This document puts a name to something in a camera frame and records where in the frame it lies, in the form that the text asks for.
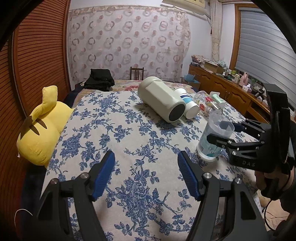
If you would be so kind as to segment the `person's right hand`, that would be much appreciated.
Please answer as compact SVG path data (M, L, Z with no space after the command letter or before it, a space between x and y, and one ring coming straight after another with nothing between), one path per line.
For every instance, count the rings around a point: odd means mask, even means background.
M295 179L295 159L287 156L284 163L279 163L270 173L255 171L256 186L261 195L270 200L278 200L283 193L292 188Z

